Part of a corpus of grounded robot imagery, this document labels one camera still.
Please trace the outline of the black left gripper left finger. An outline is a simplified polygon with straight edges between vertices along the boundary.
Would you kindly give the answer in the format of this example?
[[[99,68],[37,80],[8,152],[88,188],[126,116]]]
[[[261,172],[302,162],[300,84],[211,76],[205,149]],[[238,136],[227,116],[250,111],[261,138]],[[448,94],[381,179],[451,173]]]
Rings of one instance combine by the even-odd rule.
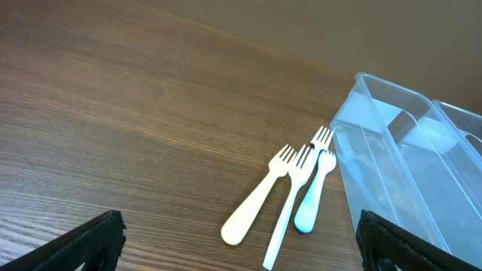
[[[115,270],[126,236],[121,212],[109,210],[1,266],[8,270]]]

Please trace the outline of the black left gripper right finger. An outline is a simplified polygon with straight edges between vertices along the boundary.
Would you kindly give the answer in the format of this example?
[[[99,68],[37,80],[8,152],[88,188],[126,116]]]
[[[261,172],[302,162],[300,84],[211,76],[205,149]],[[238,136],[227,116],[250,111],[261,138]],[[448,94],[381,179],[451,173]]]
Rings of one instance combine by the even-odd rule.
[[[364,271],[481,271],[365,209],[361,210],[355,238]]]

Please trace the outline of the light blue plastic fork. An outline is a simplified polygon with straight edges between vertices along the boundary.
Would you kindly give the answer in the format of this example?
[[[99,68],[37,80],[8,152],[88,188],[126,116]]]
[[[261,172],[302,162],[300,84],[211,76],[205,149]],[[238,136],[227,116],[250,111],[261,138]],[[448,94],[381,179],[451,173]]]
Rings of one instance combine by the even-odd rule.
[[[336,163],[337,158],[332,151],[323,150],[320,152],[316,175],[294,218],[294,224],[300,232],[310,233],[313,231],[325,177],[334,170]]]

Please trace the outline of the clear plastic container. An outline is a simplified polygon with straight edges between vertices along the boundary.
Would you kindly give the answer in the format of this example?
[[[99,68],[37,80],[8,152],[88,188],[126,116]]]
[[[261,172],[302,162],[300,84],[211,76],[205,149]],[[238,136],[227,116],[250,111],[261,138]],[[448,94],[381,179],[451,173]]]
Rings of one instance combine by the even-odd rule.
[[[334,119],[349,212],[374,212],[481,265],[481,157],[434,100],[359,73]]]
[[[453,124],[474,153],[481,157],[481,116],[440,100],[434,100],[434,104]]]

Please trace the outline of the long white plastic fork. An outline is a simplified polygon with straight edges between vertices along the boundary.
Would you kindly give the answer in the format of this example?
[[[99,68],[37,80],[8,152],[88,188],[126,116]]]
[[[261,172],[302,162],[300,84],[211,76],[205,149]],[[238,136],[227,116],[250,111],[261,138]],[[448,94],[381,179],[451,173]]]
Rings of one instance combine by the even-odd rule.
[[[297,193],[300,188],[306,184],[313,170],[313,155],[311,153],[311,147],[309,145],[303,145],[294,158],[291,168],[288,171],[291,180],[291,188],[279,215],[279,219],[276,223],[276,227],[273,231],[264,257],[263,267],[267,270],[271,270],[276,261],[277,254],[279,253],[291,217]]]

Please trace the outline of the short white plastic fork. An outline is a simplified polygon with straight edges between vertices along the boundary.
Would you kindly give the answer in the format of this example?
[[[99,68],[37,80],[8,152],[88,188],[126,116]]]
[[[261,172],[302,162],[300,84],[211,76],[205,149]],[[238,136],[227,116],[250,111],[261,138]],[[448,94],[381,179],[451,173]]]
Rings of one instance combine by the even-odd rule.
[[[328,150],[334,132],[329,127],[321,126],[311,140],[313,150],[318,154],[320,151]]]

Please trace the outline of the yellow plastic fork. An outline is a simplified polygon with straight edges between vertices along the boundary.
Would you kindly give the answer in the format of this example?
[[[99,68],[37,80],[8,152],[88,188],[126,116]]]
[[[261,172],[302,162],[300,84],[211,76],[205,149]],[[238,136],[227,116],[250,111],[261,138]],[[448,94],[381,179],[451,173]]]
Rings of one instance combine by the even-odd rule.
[[[269,162],[269,172],[244,199],[221,228],[221,238],[227,245],[238,245],[246,236],[264,201],[278,178],[288,174],[291,157],[297,152],[291,145],[283,147]]]

